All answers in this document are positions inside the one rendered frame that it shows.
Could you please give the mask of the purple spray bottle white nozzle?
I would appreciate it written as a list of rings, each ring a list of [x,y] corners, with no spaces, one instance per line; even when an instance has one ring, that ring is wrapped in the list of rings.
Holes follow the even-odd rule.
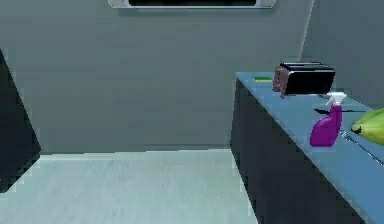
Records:
[[[347,97],[344,92],[329,92],[329,114],[315,123],[310,135],[312,147],[332,147],[338,137],[342,124],[343,109],[341,103]]]

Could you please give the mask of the dark counter cabinet blue top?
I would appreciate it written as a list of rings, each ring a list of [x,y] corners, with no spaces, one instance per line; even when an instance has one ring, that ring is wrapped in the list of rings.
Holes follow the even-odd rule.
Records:
[[[253,80],[272,76],[235,75],[230,145],[259,224],[384,224],[384,167],[342,137],[312,147],[325,99]],[[384,162],[384,147],[349,135]]]

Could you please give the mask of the black toaster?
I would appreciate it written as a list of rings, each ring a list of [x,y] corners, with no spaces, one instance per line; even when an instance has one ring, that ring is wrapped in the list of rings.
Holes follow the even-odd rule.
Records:
[[[330,91],[335,70],[319,62],[280,63],[273,78],[273,90],[282,97],[326,94]]]

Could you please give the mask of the black knife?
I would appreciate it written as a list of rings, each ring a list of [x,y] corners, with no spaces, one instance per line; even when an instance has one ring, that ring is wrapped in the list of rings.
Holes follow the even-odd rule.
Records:
[[[319,114],[329,115],[331,113],[331,110],[324,110],[324,109],[314,109]],[[365,113],[367,111],[364,110],[342,110],[342,113]]]

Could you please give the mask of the silver fork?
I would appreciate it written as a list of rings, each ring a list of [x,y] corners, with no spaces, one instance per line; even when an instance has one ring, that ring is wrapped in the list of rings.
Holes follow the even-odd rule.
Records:
[[[384,167],[384,162],[379,159],[377,156],[375,156],[373,153],[371,153],[368,149],[366,149],[364,146],[362,146],[359,142],[354,140],[345,130],[339,131],[339,134],[342,138],[345,140],[352,142],[356,144],[361,150],[363,150],[365,153],[367,153],[375,162],[377,162],[380,166]]]

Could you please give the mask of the black fridge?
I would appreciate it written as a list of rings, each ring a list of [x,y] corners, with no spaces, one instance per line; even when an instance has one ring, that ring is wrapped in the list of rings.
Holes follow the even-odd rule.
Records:
[[[0,193],[39,159],[41,147],[0,50]]]

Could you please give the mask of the green lettuce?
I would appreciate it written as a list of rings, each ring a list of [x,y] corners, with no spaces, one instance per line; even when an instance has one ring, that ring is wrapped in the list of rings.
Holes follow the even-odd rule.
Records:
[[[370,142],[384,146],[384,108],[361,115],[353,122],[351,131]]]

